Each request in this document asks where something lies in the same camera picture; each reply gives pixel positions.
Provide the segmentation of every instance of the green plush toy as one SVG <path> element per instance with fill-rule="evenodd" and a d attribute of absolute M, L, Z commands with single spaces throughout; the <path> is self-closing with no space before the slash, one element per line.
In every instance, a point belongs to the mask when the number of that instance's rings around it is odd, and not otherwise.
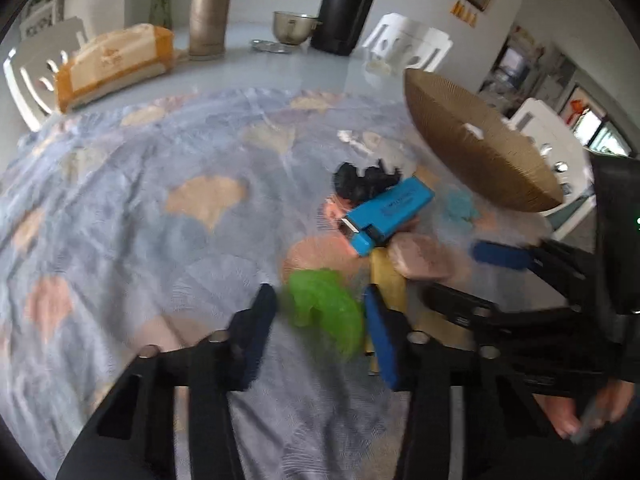
<path fill-rule="evenodd" d="M 295 325 L 308 326 L 313 319 L 319 319 L 322 329 L 335 339 L 338 350 L 346 357 L 362 348 L 362 306 L 342 286 L 339 272 L 296 270 L 289 277 L 289 291 L 294 301 Z"/>

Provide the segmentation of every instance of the woven basket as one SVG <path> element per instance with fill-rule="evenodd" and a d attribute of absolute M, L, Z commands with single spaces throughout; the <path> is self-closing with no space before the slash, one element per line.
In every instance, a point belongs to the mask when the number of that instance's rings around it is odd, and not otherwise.
<path fill-rule="evenodd" d="M 562 204 L 562 189 L 542 156 L 480 98 L 414 69 L 404 72 L 404 95 L 415 127 L 469 189 L 516 211 L 542 212 Z M 465 124 L 480 128 L 484 138 Z"/>

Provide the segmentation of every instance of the black thermos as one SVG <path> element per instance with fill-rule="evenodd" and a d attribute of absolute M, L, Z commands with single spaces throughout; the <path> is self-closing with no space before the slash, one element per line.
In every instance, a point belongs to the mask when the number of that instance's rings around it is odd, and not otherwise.
<path fill-rule="evenodd" d="M 338 56 L 356 47 L 373 0 L 322 0 L 311 46 Z"/>

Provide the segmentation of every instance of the lighter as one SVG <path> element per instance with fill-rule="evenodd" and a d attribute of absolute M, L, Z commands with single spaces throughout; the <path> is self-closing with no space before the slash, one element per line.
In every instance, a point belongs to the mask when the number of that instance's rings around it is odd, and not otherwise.
<path fill-rule="evenodd" d="M 360 256 L 367 256 L 432 199 L 431 189 L 415 177 L 408 178 L 352 210 L 340 221 L 340 232 Z"/>

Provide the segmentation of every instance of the stainless steel bowl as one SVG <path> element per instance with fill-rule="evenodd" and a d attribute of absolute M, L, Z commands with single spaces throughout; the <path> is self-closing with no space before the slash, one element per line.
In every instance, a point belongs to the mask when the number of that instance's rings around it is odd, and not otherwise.
<path fill-rule="evenodd" d="M 297 46 L 304 43 L 316 30 L 318 19 L 308 14 L 293 12 L 273 13 L 273 35 L 285 45 Z"/>

